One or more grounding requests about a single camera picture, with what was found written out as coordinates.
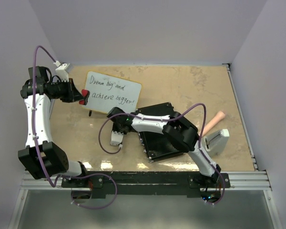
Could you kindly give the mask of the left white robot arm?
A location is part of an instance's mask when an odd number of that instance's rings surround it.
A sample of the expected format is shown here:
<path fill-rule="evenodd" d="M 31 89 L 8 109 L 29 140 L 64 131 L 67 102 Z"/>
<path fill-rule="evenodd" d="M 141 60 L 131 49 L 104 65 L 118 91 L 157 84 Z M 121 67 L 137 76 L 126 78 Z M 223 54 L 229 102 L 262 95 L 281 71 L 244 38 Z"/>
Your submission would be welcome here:
<path fill-rule="evenodd" d="M 64 103 L 79 102 L 86 105 L 89 91 L 78 91 L 73 79 L 69 78 L 69 63 L 61 64 L 55 71 L 56 82 L 49 68 L 37 66 L 36 76 L 29 68 L 28 79 L 20 91 L 28 115 L 28 135 L 25 148 L 18 151 L 18 158 L 35 179 L 62 174 L 71 176 L 78 187 L 89 183 L 89 175 L 81 162 L 69 161 L 66 153 L 52 139 L 50 128 L 51 101 L 60 99 Z"/>

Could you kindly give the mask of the yellow framed whiteboard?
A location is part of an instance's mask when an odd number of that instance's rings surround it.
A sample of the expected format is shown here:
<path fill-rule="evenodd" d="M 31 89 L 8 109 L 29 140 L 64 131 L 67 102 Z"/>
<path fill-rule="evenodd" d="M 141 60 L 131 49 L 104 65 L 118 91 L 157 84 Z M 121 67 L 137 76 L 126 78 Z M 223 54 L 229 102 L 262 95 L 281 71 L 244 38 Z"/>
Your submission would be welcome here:
<path fill-rule="evenodd" d="M 82 107 L 95 112 L 108 113 L 119 107 L 126 113 L 137 107 L 142 85 L 140 83 L 89 71 L 85 89 L 90 92 L 88 102 Z"/>

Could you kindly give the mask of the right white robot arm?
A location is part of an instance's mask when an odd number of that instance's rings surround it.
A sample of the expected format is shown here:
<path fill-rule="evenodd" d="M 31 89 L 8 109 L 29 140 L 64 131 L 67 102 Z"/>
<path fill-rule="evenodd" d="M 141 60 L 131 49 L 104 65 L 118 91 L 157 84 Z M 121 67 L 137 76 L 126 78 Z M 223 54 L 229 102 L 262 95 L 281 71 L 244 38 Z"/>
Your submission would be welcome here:
<path fill-rule="evenodd" d="M 202 145 L 197 127 L 183 114 L 174 112 L 162 116 L 146 115 L 139 112 L 125 113 L 114 107 L 107 118 L 112 120 L 119 132 L 150 132 L 163 135 L 174 148 L 187 153 L 199 168 L 203 183 L 214 187 L 220 181 L 220 167 L 209 156 Z"/>

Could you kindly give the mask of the red whiteboard eraser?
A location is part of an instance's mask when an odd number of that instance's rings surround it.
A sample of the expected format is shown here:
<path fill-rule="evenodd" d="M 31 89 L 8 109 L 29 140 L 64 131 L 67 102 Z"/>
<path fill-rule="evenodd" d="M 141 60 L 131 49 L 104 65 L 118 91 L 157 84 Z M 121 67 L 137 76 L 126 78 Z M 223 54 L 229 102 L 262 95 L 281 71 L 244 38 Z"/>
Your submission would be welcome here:
<path fill-rule="evenodd" d="M 82 89 L 82 96 L 83 99 L 79 101 L 80 105 L 86 105 L 88 103 L 88 98 L 90 96 L 90 91 L 86 90 L 86 89 Z"/>

